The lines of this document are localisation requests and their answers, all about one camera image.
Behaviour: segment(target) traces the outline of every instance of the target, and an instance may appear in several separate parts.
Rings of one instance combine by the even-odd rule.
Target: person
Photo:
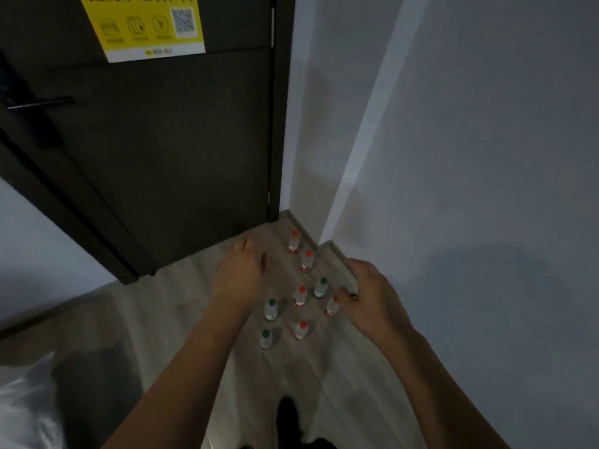
[[[393,286],[377,268],[347,261],[357,300],[341,287],[350,321],[385,356],[403,384],[428,449],[507,448],[416,331]],[[214,277],[214,296],[189,338],[104,445],[105,449],[200,447],[229,353],[264,299],[271,261],[255,239],[238,239]],[[293,401],[277,412],[279,448],[304,447]],[[334,447],[318,439],[313,448]]]

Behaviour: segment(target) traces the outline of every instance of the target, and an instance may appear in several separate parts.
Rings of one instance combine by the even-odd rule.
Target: yellow poster
[[[81,0],[109,63],[205,53],[198,0]]]

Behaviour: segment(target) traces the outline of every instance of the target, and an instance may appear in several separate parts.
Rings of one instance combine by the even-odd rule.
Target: icon
[[[100,20],[100,29],[106,36],[116,36],[120,33],[119,26],[110,17],[104,17]]]
[[[132,15],[127,19],[127,26],[129,27],[129,31],[134,35],[142,35],[146,30],[144,21],[136,15]]]
[[[163,15],[155,15],[152,17],[152,24],[158,33],[166,33],[168,31],[168,20]]]

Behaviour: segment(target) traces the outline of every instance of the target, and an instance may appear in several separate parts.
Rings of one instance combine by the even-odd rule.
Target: qr code
[[[175,33],[177,37],[196,37],[198,32],[195,28],[195,16],[193,9],[190,7],[171,8],[173,14],[173,25],[175,25]]]

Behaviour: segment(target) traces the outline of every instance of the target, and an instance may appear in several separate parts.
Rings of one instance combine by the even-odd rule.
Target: bottle
[[[291,237],[289,238],[289,253],[296,254],[298,251],[298,247],[300,246],[300,234],[297,230],[294,230],[291,233]]]
[[[298,324],[296,324],[294,328],[294,333],[295,338],[298,340],[301,340],[304,337],[306,337],[306,335],[308,334],[308,322],[302,320]]]
[[[278,310],[279,308],[277,306],[277,300],[269,299],[266,303],[266,306],[264,306],[264,317],[267,321],[273,321],[275,318],[277,318]]]
[[[314,263],[314,252],[308,250],[301,258],[301,271],[308,272]]]
[[[329,302],[326,303],[325,315],[327,317],[333,317],[339,311],[339,300],[336,296],[333,296]]]
[[[306,293],[305,291],[305,286],[302,285],[301,287],[299,287],[295,291],[294,306],[296,306],[298,309],[301,309],[305,304],[305,298],[307,294],[308,293]]]
[[[268,329],[265,329],[264,331],[262,331],[260,337],[260,346],[263,349],[267,350],[271,347],[271,345],[273,345],[273,335],[270,333]]]
[[[316,296],[317,299],[320,299],[325,295],[328,287],[329,282],[326,280],[326,277],[323,277],[314,286],[314,296]]]

